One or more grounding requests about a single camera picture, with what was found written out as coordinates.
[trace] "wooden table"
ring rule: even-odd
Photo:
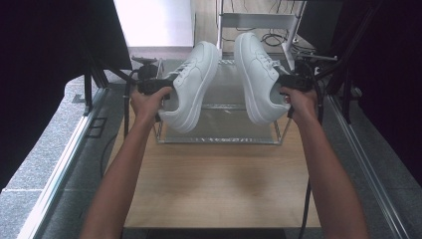
[[[108,163],[122,140],[123,123]],[[124,226],[300,227],[307,182],[295,123],[282,145],[157,143],[152,130]],[[320,227],[313,199],[308,226]]]

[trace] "white sneaker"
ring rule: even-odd
[[[200,42],[188,59],[170,73],[178,74],[173,82],[177,97],[165,101],[158,114],[174,130],[189,132],[196,127],[205,92],[217,73],[218,60],[217,48]]]
[[[239,35],[235,44],[235,64],[243,79],[249,119],[255,124],[269,124],[290,108],[280,96],[280,84],[276,84],[279,73],[273,67],[277,64],[253,33]]]

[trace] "shoe sole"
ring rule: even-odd
[[[248,113],[248,117],[253,123],[262,124],[263,121],[267,122],[267,120],[261,116],[260,111],[258,110],[258,106],[256,104],[255,97],[252,92],[251,80],[249,79],[248,74],[246,74],[246,68],[243,63],[243,57],[241,54],[241,48],[244,37],[245,34],[240,35],[235,43],[235,64],[242,75],[246,112]]]
[[[204,95],[206,90],[208,89],[210,83],[212,80],[214,80],[214,77],[217,73],[217,67],[218,67],[218,50],[215,46],[213,47],[212,51],[212,59],[211,59],[211,66],[208,69],[207,73],[205,74],[204,81],[202,82],[201,86],[198,89],[198,93],[195,96],[195,99],[193,100],[193,107],[189,111],[189,115],[186,119],[186,121],[182,124],[182,126],[176,128],[179,132],[189,132],[193,130],[194,127],[196,127],[196,124],[199,120],[199,115],[202,108],[202,101],[204,99]]]

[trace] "hand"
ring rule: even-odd
[[[293,120],[296,123],[317,118],[317,93],[315,90],[303,93],[298,90],[282,87],[280,88],[280,92],[287,94],[286,101],[295,109]]]
[[[135,121],[145,123],[148,128],[151,128],[155,123],[155,115],[161,107],[162,98],[171,91],[170,87],[165,87],[151,96],[146,96],[137,89],[133,90],[130,95],[130,105],[135,113]]]

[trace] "forearm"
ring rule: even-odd
[[[81,238],[118,238],[123,227],[149,135],[135,122],[108,168],[87,215]]]
[[[326,238],[368,238],[360,201],[319,122],[298,122],[316,210]]]

